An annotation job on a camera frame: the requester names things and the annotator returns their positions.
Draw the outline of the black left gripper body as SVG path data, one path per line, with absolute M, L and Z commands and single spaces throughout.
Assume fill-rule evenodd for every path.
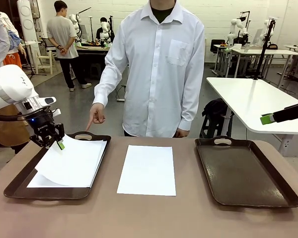
M 62 123 L 54 123 L 52 110 L 39 110 L 27 116 L 27 122 L 33 129 L 33 135 L 49 137 L 50 144 L 57 139 L 61 139 L 65 135 L 64 125 Z

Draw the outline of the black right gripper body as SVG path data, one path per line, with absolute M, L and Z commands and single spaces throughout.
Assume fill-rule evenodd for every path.
M 298 119 L 298 104 L 284 108 L 281 111 L 274 112 L 275 122 L 283 122 Z

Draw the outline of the person's right hand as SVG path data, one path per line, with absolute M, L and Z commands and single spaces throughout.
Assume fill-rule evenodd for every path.
M 91 106 L 86 131 L 89 131 L 92 124 L 102 124 L 105 122 L 104 108 L 102 103 L 95 103 Z

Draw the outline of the person's left hand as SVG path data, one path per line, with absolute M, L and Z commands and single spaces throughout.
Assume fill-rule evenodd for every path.
M 182 130 L 180 128 L 177 128 L 176 134 L 175 134 L 175 138 L 184 138 L 187 137 L 189 135 L 189 130 Z

